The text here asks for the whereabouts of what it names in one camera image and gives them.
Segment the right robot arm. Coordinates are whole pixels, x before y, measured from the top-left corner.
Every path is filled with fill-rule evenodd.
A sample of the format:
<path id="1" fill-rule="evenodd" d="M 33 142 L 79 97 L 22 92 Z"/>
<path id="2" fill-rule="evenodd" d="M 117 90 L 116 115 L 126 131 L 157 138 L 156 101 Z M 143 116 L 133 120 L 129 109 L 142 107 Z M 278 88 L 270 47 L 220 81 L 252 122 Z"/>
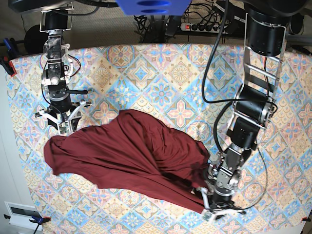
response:
<path id="1" fill-rule="evenodd" d="M 63 33 L 71 29 L 72 11 L 71 5 L 43 10 L 40 21 L 40 31 L 48 35 L 43 47 L 47 61 L 41 76 L 41 93 L 48 108 L 39 110 L 36 116 L 46 118 L 48 125 L 54 127 L 59 134 L 75 132 L 81 119 L 81 110 L 90 106 L 84 100 L 71 100 L 71 95 L 86 95 L 87 90 L 68 87 L 70 78 L 75 73 L 75 58 L 68 53 L 70 44 L 64 42 Z"/>

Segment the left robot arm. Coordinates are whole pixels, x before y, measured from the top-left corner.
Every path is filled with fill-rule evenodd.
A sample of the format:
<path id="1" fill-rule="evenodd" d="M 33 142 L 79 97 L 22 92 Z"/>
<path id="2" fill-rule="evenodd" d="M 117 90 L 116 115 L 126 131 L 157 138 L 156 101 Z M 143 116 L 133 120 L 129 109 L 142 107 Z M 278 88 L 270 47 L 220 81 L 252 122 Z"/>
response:
<path id="1" fill-rule="evenodd" d="M 202 192 L 205 210 L 213 214 L 244 213 L 234 205 L 232 196 L 239 184 L 241 166 L 257 149 L 257 135 L 277 111 L 275 93 L 280 72 L 269 73 L 266 68 L 251 64 L 255 52 L 282 66 L 286 48 L 287 27 L 292 15 L 305 3 L 287 6 L 281 0 L 246 0 L 244 30 L 244 81 L 232 99 L 225 100 L 224 110 L 233 108 L 233 117 L 226 132 L 231 143 L 222 149 L 217 132 L 213 133 L 218 148 L 218 160 L 204 173 L 212 184 L 211 192 Z"/>

